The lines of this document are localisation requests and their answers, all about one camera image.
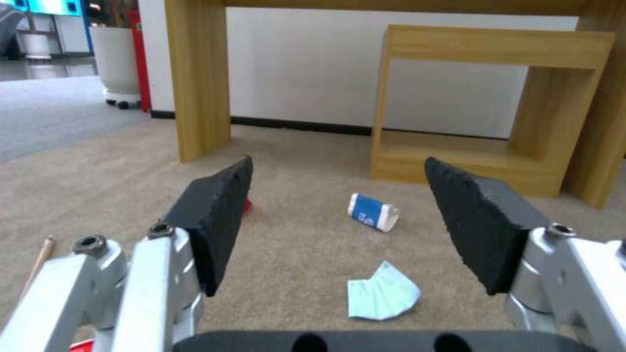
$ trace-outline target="black foam pad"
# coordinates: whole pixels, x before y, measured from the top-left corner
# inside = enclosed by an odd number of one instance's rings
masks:
[[[165,216],[189,231],[200,288],[215,295],[232,252],[252,181],[252,159],[192,181]]]
[[[489,295],[510,291],[529,231],[548,219],[500,180],[432,157],[426,176],[463,262]]]
[[[564,336],[538,331],[211,331],[184,339],[174,352],[593,352]]]

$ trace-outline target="gray floor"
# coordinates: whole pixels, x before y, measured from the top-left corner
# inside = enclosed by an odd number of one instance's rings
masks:
[[[0,82],[0,162],[149,120],[108,106],[97,76]]]
[[[50,62],[30,62],[28,60],[0,59],[0,81],[39,80],[42,78],[63,78],[94,76],[98,74],[94,57],[58,58]]]
[[[488,297],[463,265],[426,185],[369,178],[370,138],[245,126],[192,163],[178,161],[171,120],[0,163],[0,326],[16,304],[45,236],[65,255],[85,234],[119,241],[127,254],[189,181],[254,160],[252,212],[201,331],[218,329],[511,329],[502,295]],[[398,206],[388,234],[348,218],[352,192]],[[530,199],[586,238],[623,237],[626,173],[606,209],[577,199]],[[418,305],[383,322],[347,317],[346,281],[388,260],[422,290]]]

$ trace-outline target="wooden table leg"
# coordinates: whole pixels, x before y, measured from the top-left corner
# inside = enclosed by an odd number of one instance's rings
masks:
[[[181,162],[230,140],[226,7],[221,0],[166,0]]]
[[[601,208],[626,153],[626,2],[589,0],[577,29],[617,34],[564,181],[566,190]]]

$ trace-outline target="red object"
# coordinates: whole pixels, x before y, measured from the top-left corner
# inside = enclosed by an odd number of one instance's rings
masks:
[[[137,75],[139,76],[139,94],[141,95],[141,110],[143,110],[143,112],[148,112],[152,109],[152,103],[150,101],[148,65],[146,64],[146,51],[143,47],[143,35],[141,35],[141,17],[139,17],[139,11],[129,11],[128,18],[130,19],[130,26],[133,29],[135,61],[137,62]]]
[[[252,211],[252,202],[249,199],[246,199],[245,204],[244,204],[244,215],[248,214],[251,211]]]
[[[93,349],[93,339],[73,344],[69,352],[91,352],[91,349]]]

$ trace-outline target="white planter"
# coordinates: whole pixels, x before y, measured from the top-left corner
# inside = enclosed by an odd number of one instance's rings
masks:
[[[105,99],[136,103],[139,78],[135,62],[133,35],[128,28],[91,27],[93,51],[100,80],[105,86]]]
[[[45,34],[22,32],[21,35],[27,59],[50,60],[50,46]]]

